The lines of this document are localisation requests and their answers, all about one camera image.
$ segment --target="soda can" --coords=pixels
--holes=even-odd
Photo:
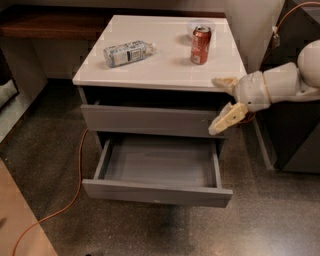
[[[190,60],[196,64],[207,62],[211,40],[211,29],[208,26],[197,26],[193,31]]]

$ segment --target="gray floor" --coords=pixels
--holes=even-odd
[[[85,123],[76,88],[48,85],[0,157],[37,218],[64,207],[77,186]],[[99,154],[91,133],[83,176]],[[320,175],[267,171],[252,124],[237,128],[221,156],[226,209],[90,199],[43,223],[61,256],[295,256],[320,252]]]

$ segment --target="table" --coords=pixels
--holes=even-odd
[[[224,18],[212,18],[208,62],[190,62],[191,19],[115,15],[74,76],[102,148],[95,176],[83,181],[89,196],[226,207],[232,191],[222,188],[218,155],[228,133],[210,136],[208,126],[232,98],[211,80],[246,73]],[[103,49],[135,40],[158,51],[109,68]]]

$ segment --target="open drawer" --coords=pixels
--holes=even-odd
[[[95,93],[99,98],[81,106],[92,131],[212,138],[208,127],[231,100],[223,93],[102,89]]]
[[[161,204],[226,207],[214,140],[114,135],[105,143],[90,197]]]

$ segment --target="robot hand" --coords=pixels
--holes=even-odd
[[[305,102],[320,99],[320,40],[308,44],[299,54],[298,67],[290,62],[264,73],[256,71],[237,78],[215,78],[217,87],[236,100],[228,103],[216,117],[209,133],[216,135],[257,112],[280,101]]]

